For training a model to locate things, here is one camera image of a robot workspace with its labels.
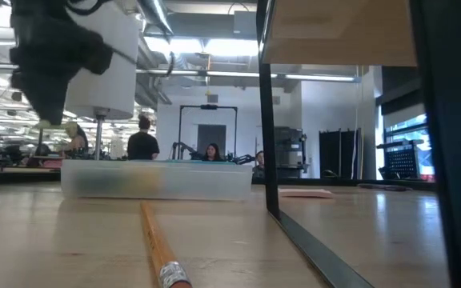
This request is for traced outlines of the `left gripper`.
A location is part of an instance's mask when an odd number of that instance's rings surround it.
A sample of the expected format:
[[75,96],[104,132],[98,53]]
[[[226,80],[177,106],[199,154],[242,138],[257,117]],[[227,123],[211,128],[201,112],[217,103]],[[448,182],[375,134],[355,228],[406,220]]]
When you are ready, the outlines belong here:
[[11,85],[28,94],[41,120],[60,125],[71,79],[88,61],[94,32],[66,22],[16,22]]

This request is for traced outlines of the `blue lid clear pencil case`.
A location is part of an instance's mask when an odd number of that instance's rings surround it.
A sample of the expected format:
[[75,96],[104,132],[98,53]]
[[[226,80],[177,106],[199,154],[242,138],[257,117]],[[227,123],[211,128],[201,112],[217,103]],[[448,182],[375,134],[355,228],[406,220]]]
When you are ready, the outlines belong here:
[[252,175],[231,162],[65,160],[61,187],[70,198],[241,201]]

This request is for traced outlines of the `orange wooden pencil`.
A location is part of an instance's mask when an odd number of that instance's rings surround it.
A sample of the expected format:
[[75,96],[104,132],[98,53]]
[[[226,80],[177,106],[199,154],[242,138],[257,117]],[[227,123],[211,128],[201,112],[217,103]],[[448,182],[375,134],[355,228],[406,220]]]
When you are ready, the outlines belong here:
[[150,203],[140,203],[142,232],[149,249],[154,273],[161,288],[193,288],[184,267],[175,257]]

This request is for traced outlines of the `pink sticky note pad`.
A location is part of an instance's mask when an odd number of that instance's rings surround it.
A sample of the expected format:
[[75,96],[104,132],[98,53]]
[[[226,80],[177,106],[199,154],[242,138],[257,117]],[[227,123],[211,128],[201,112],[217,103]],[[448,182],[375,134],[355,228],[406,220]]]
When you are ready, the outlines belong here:
[[283,198],[334,198],[335,195],[323,189],[279,189],[279,196]]

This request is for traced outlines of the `dark brown pen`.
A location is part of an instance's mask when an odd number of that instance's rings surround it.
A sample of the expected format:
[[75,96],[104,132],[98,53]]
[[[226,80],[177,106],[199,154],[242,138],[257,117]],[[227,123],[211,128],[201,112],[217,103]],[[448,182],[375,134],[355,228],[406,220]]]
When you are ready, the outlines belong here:
[[389,191],[408,191],[412,190],[410,187],[405,186],[396,186],[396,185],[379,185],[379,184],[370,184],[370,183],[360,183],[357,185],[359,188],[369,189],[369,190],[389,190]]

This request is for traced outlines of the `person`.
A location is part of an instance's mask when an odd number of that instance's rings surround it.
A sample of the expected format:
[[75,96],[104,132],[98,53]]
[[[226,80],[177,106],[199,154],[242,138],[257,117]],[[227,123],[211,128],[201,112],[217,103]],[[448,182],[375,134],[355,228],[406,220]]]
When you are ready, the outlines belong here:
[[60,150],[62,156],[89,150],[86,133],[78,123],[68,122],[65,125],[65,131],[70,142]]
[[129,137],[127,155],[129,160],[155,160],[159,153],[157,139],[149,134],[150,119],[138,116],[139,131]]
[[204,162],[224,162],[220,154],[219,147],[216,143],[210,143],[206,148],[206,153],[203,155],[202,160]]
[[263,178],[265,172],[265,162],[264,162],[264,153],[260,150],[255,155],[256,165],[253,169],[253,177],[254,178]]

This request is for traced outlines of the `white cylinder shade lamp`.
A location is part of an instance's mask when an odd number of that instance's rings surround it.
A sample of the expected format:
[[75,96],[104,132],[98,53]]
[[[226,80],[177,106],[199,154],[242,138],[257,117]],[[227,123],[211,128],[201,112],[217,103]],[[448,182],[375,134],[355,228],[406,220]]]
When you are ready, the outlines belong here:
[[138,26],[113,2],[102,5],[93,14],[70,16],[80,26],[96,32],[110,47],[109,68],[101,75],[83,68],[70,81],[66,110],[97,121],[94,158],[100,159],[102,123],[126,120],[134,116]]

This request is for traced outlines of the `grey door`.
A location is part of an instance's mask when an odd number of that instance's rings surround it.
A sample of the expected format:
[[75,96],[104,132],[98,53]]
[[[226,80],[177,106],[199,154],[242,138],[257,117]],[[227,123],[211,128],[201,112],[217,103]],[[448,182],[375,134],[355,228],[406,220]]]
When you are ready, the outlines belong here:
[[206,148],[216,144],[220,154],[224,154],[226,148],[226,126],[225,125],[198,125],[197,150],[200,154],[206,153]]

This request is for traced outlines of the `black equipment rack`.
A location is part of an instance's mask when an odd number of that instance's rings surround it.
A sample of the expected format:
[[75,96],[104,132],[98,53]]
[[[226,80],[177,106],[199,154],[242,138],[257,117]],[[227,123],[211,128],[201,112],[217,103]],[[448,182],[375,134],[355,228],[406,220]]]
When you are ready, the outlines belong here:
[[301,178],[307,172],[307,136],[301,129],[275,127],[275,163],[278,178]]

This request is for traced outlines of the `black cabinet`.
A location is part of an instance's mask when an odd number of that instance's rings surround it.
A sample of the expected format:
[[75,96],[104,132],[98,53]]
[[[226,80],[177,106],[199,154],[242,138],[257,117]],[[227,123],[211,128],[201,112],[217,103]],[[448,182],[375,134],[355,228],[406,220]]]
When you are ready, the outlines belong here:
[[358,178],[360,136],[360,129],[319,132],[321,178]]

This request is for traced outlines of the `black pegboard cart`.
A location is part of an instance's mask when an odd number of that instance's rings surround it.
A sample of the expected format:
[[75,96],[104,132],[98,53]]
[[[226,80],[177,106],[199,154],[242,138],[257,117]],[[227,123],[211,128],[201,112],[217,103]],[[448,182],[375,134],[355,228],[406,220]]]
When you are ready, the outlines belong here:
[[383,180],[420,180],[418,144],[423,140],[402,140],[376,146],[383,151],[384,166],[378,168]]

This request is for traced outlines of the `black background gantry frame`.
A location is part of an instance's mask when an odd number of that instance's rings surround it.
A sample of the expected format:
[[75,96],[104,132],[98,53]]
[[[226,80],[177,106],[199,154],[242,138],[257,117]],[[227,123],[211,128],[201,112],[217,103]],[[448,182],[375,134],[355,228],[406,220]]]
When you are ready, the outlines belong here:
[[238,133],[238,112],[239,108],[237,106],[218,106],[214,104],[203,104],[203,105],[181,105],[179,107],[179,119],[178,119],[178,145],[181,142],[181,137],[182,137],[182,111],[187,108],[194,108],[194,109],[200,109],[200,110],[233,110],[235,112],[235,120],[234,120],[234,125],[235,125],[235,132],[234,132],[234,153],[233,156],[237,156],[237,133]]

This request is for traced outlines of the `wooden shelf black frame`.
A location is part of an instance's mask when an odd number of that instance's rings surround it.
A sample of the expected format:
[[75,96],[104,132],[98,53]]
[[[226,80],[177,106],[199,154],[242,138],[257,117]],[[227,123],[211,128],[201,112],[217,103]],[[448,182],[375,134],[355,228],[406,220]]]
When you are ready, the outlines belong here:
[[359,276],[279,208],[271,66],[415,66],[422,78],[447,267],[461,288],[461,0],[258,0],[259,86],[270,215],[333,287]]

